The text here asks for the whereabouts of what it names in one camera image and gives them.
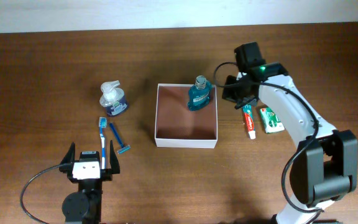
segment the soap bar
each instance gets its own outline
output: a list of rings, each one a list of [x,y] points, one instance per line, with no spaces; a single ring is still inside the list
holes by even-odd
[[[277,133],[280,131],[284,131],[284,125],[281,123],[280,119],[270,108],[262,108],[260,109],[260,116],[262,117],[262,121],[265,126],[265,132],[267,134]]]

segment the white wall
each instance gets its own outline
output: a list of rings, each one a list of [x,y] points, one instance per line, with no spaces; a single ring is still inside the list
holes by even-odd
[[[358,0],[0,0],[0,32],[358,21]]]

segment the white box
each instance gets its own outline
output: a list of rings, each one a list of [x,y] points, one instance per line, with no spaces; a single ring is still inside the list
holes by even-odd
[[[190,111],[190,84],[158,84],[154,138],[157,147],[215,148],[218,141],[216,86],[207,106]]]

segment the clear plastic bottle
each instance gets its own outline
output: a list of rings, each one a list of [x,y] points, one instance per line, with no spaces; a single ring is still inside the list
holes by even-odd
[[[103,96],[99,102],[107,112],[108,116],[117,116],[128,109],[124,90],[117,88],[119,81],[105,82],[101,85]]]
[[[207,79],[199,75],[196,78],[196,84],[189,90],[189,102],[187,107],[191,111],[199,110],[205,107],[209,103],[209,91],[212,89],[212,85]]]

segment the toothbrush head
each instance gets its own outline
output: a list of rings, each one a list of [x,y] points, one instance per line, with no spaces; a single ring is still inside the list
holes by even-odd
[[[107,118],[100,117],[99,118],[99,128],[107,127]]]

